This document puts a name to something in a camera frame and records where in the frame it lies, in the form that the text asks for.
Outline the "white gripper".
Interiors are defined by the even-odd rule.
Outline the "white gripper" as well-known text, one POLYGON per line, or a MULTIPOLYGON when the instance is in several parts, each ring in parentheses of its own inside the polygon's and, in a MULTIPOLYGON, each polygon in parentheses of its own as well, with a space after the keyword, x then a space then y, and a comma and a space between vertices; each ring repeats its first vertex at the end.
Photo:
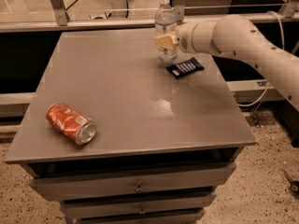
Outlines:
POLYGON ((186 53, 195 53, 192 46, 192 32, 194 25, 185 23, 179 26, 177 36, 172 34, 157 35, 154 37, 154 43, 158 49, 173 50, 177 46, 186 53))

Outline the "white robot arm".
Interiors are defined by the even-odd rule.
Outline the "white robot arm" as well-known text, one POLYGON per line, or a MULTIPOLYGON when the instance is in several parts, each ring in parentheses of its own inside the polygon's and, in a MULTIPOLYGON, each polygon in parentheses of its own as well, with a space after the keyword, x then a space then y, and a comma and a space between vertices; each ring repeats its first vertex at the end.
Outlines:
POLYGON ((174 33, 156 35, 154 42, 161 49, 178 48, 246 63, 299 110, 299 58, 273 45, 243 16, 185 23, 174 33))

